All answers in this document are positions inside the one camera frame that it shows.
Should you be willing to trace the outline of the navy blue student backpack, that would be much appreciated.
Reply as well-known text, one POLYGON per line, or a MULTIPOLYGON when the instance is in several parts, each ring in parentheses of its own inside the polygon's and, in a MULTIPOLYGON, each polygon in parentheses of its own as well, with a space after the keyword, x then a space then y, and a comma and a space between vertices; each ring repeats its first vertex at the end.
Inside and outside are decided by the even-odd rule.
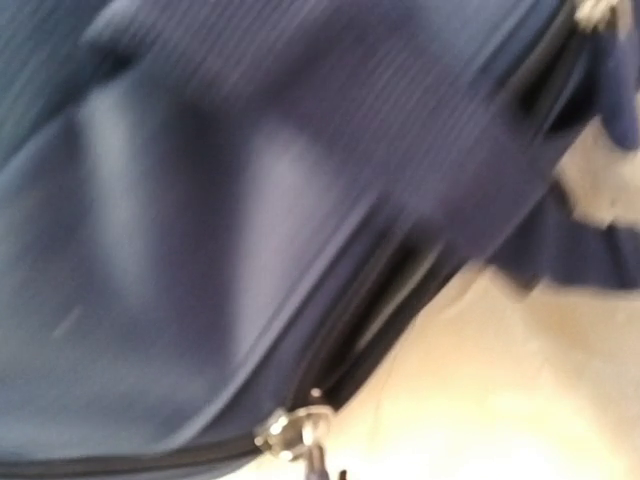
POLYGON ((2 477, 327 478, 469 259, 638 286, 552 176, 638 86, 635 1, 3 2, 2 477))

